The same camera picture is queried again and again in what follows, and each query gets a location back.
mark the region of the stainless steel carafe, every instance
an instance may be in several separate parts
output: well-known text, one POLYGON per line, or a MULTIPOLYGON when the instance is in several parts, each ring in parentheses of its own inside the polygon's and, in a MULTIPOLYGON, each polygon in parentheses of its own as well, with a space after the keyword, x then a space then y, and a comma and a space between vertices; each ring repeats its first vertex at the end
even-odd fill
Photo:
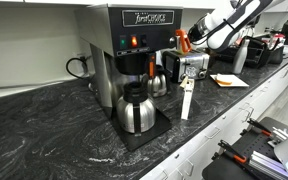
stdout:
POLYGON ((148 80, 147 90, 153 97, 164 96, 170 90, 170 77, 164 68, 160 65, 156 65, 157 74, 153 79, 148 80))
POLYGON ((155 124, 156 108, 145 83, 124 85, 124 95, 117 101, 116 110, 120 126, 127 132, 140 134, 155 124))

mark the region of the wall backsplash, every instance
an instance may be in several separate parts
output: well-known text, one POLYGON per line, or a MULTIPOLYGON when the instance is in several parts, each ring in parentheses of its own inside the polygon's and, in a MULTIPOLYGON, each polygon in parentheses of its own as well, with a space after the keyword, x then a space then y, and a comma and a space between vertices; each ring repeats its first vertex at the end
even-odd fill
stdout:
MULTIPOLYGON (((65 70, 73 53, 90 55, 89 46, 79 38, 75 21, 76 7, 0 8, 0 86, 43 83, 72 79, 65 70)), ((212 10, 185 9, 182 28, 189 28, 212 10)), ((281 28, 288 13, 265 13, 256 27, 281 28)), ((94 72, 92 62, 90 71, 94 72)), ((73 72, 81 72, 72 64, 73 72)), ((1 90, 0 96, 14 92, 1 90)))

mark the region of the orange handle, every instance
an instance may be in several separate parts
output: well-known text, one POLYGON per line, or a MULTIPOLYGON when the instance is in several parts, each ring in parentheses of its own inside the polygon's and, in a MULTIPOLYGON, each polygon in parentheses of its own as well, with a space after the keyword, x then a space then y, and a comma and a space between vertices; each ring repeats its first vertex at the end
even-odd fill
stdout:
POLYGON ((148 55, 148 76, 149 79, 154 79, 156 76, 156 54, 155 53, 150 53, 148 55))
POLYGON ((268 136, 268 137, 271 136, 271 133, 270 133, 270 132, 267 132, 267 131, 265 131, 265 130, 262 130, 262 133, 263 133, 264 135, 268 136))
POLYGON ((177 29, 175 32, 176 32, 176 36, 180 37, 180 43, 181 43, 181 48, 182 48, 183 53, 190 52, 192 50, 191 42, 188 39, 185 30, 177 29))
POLYGON ((246 162, 246 160, 247 160, 246 157, 244 157, 244 159, 242 159, 242 158, 240 158, 240 157, 238 157, 238 156, 236 156, 236 155, 234 155, 234 159, 235 159, 236 161, 242 163, 242 164, 244 164, 244 163, 246 162))

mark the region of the coffee maker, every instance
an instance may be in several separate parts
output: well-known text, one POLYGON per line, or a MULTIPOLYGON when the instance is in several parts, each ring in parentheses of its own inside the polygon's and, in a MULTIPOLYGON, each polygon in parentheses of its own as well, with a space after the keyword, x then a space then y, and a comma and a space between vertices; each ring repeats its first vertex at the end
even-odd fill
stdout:
POLYGON ((80 36, 91 47, 95 95, 127 149, 170 129, 148 95, 146 74, 156 51, 174 47, 182 8, 105 4, 75 14, 80 36))

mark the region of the marble countertop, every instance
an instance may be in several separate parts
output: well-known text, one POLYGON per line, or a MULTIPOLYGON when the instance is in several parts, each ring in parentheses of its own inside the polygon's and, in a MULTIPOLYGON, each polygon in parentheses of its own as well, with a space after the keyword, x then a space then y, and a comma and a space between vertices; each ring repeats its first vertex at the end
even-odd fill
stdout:
MULTIPOLYGON (((139 179, 248 93, 288 64, 244 67, 249 88, 220 88, 197 81, 189 120, 180 120, 183 90, 156 98, 171 130, 128 152, 89 91, 74 80, 0 98, 0 179, 139 179)), ((217 61, 208 74, 227 74, 217 61)))

